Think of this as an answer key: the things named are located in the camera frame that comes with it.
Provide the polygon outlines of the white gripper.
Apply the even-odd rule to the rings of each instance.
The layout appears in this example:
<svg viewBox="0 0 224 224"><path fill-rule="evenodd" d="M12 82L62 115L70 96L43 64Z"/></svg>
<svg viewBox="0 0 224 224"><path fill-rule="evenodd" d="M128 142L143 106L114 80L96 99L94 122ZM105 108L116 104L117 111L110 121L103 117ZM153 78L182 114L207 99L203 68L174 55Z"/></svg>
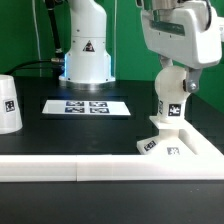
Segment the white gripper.
<svg viewBox="0 0 224 224"><path fill-rule="evenodd" d="M197 92L201 68L218 64L222 57L215 8L208 0L142 0L142 4L147 48L160 55L162 68L172 66L172 60L188 66L183 89Z"/></svg>

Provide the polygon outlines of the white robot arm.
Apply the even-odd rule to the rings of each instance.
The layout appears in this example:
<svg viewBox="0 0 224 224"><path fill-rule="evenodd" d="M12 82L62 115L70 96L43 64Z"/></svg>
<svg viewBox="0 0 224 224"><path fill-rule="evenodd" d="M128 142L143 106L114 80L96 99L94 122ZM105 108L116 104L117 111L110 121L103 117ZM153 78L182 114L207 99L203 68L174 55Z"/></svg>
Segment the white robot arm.
<svg viewBox="0 0 224 224"><path fill-rule="evenodd" d="M199 89L204 68L222 57L220 18L209 0L135 0L141 9L144 40L163 67L186 67L185 90ZM94 0L68 0L71 45L65 55L63 84L94 87L112 83L111 57L106 51L105 10Z"/></svg>

